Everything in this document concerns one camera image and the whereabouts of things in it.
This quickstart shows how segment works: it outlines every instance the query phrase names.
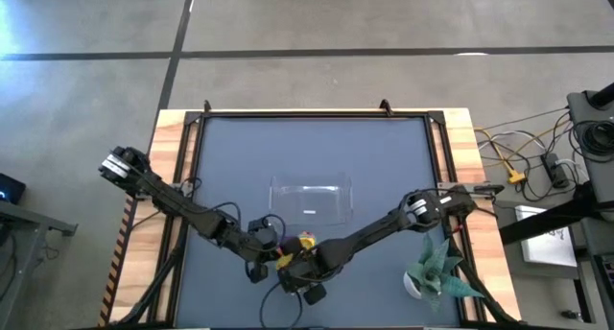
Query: yellow cable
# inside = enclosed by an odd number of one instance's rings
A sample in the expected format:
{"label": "yellow cable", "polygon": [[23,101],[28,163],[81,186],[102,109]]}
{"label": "yellow cable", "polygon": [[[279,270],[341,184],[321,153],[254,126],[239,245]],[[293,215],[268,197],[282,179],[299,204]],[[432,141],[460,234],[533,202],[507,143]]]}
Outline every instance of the yellow cable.
{"label": "yellow cable", "polygon": [[[488,137],[488,141],[492,142],[492,136],[490,135],[490,133],[488,133],[487,130],[480,129],[480,128],[474,128],[474,130],[477,132],[483,133],[486,137]],[[513,174],[514,172],[516,172],[514,167],[506,160],[505,157],[503,157],[503,154],[499,150],[499,147],[497,147],[495,144],[490,144],[490,145],[495,150],[495,153],[499,155],[499,159],[501,160],[500,163],[503,163],[504,167],[506,167],[506,169],[508,170],[508,173]]]}
{"label": "yellow cable", "polygon": [[566,121],[564,121],[564,122],[562,122],[562,123],[560,123],[560,124],[556,125],[555,127],[551,128],[551,129],[549,129],[549,130],[545,130],[545,131],[543,131],[543,132],[541,132],[541,133],[537,134],[537,135],[536,135],[534,138],[531,138],[530,140],[528,140],[527,142],[525,142],[525,144],[521,145],[521,146],[520,146],[520,148],[516,149],[516,150],[515,150],[515,151],[514,151],[512,154],[510,154],[510,155],[509,155],[507,158],[502,158],[502,159],[501,159],[501,161],[500,161],[500,162],[497,162],[497,163],[492,163],[492,164],[489,164],[489,165],[484,165],[484,168],[488,168],[488,167],[495,167],[495,166],[499,166],[499,165],[501,165],[501,164],[506,164],[506,163],[509,163],[509,161],[508,161],[508,160],[509,160],[510,158],[512,158],[514,155],[516,155],[516,154],[520,153],[520,151],[522,151],[523,149],[525,149],[525,147],[527,147],[527,146],[528,146],[528,145],[529,145],[529,144],[530,144],[532,141],[534,141],[535,139],[537,139],[537,138],[539,138],[539,137],[541,137],[541,136],[544,136],[544,135],[546,135],[546,134],[548,134],[548,133],[550,133],[550,132],[552,132],[552,131],[554,131],[554,130],[556,130],[556,129],[560,128],[560,127],[562,127],[563,125],[565,125],[565,124],[567,124],[567,123],[569,123],[569,120],[566,120]]}

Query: concrete floor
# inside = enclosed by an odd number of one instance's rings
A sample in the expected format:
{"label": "concrete floor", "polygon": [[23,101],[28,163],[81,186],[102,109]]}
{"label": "concrete floor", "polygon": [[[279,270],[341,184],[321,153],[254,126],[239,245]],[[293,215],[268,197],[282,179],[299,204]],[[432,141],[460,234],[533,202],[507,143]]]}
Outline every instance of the concrete floor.
{"label": "concrete floor", "polygon": [[[170,51],[183,2],[0,0],[0,54]],[[195,0],[184,50],[614,45],[612,27],[606,0]],[[80,224],[71,240],[50,238],[61,255],[35,271],[12,328],[96,323],[123,200],[97,167],[115,145],[147,149],[167,66],[0,61],[0,172],[28,184],[23,205]],[[469,107],[488,126],[613,80],[614,54],[183,60],[169,108],[204,99],[218,108],[374,107],[386,98]],[[539,132],[555,118],[510,127]],[[557,152],[569,156],[564,144]],[[502,170],[488,177],[505,182]],[[511,190],[503,198],[518,199]],[[571,281],[513,279],[530,323],[605,327],[602,315],[595,325],[557,316],[576,307]]]}

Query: white pot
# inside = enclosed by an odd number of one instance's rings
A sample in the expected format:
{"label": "white pot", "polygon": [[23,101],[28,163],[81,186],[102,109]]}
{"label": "white pot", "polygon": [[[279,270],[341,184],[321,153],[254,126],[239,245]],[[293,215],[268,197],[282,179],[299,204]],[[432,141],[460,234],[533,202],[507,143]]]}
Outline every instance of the white pot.
{"label": "white pot", "polygon": [[417,289],[412,278],[406,272],[403,273],[403,285],[405,285],[405,290],[411,296],[415,297],[416,299],[422,298],[422,293]]}

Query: wooden table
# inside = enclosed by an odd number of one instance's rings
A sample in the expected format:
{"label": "wooden table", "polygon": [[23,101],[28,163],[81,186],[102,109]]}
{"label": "wooden table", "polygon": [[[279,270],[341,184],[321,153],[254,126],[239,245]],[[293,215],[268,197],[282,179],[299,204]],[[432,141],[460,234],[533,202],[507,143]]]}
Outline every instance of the wooden table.
{"label": "wooden table", "polygon": [[[340,111],[342,109],[301,109],[300,111]],[[351,111],[370,111],[374,109],[348,109]],[[398,111],[428,111],[441,110],[445,115],[448,140],[454,160],[458,182],[485,181],[484,169],[478,151],[476,138],[473,132],[471,117],[467,108],[439,108],[439,109],[405,109]],[[179,141],[183,131],[185,113],[188,110],[168,109],[159,113],[153,143],[150,151],[150,160],[153,170],[163,179],[171,183],[176,171]],[[212,110],[212,112],[246,112],[245,109]],[[271,111],[292,111],[291,109],[272,109]],[[437,126],[432,126],[434,133]],[[445,159],[442,153],[442,143],[439,134],[434,134],[437,160],[444,180],[448,178]],[[190,130],[188,135],[187,154],[185,155],[182,178],[189,175],[192,151],[196,141],[196,130]],[[489,202],[481,200],[480,206],[492,209]],[[103,306],[100,312],[99,325],[122,318],[143,294],[154,278],[156,262],[160,250],[161,233],[165,217],[159,215],[139,225],[138,230],[128,235],[128,228],[143,218],[151,215],[155,209],[148,201],[136,202],[127,197],[124,207],[124,218],[120,225],[120,233],[111,269],[106,283]],[[171,246],[177,238],[178,219],[173,228],[174,235]],[[494,217],[476,211],[467,220],[467,229],[470,233],[471,247],[478,276],[490,290],[495,299],[502,305],[508,314],[520,319],[520,312],[509,276],[508,262],[504,253],[499,229]],[[170,276],[165,281],[161,291],[158,305],[158,318],[163,319],[168,303],[170,289]],[[475,308],[469,298],[465,299],[465,307],[469,319],[475,319]],[[486,311],[488,320],[492,316]]]}

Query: transparent lid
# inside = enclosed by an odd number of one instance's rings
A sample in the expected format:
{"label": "transparent lid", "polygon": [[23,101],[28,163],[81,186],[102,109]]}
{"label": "transparent lid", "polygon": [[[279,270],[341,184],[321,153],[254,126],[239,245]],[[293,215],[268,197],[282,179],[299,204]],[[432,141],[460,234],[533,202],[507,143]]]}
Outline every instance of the transparent lid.
{"label": "transparent lid", "polygon": [[286,226],[345,224],[352,216],[352,183],[338,173],[329,176],[275,176],[270,211]]}

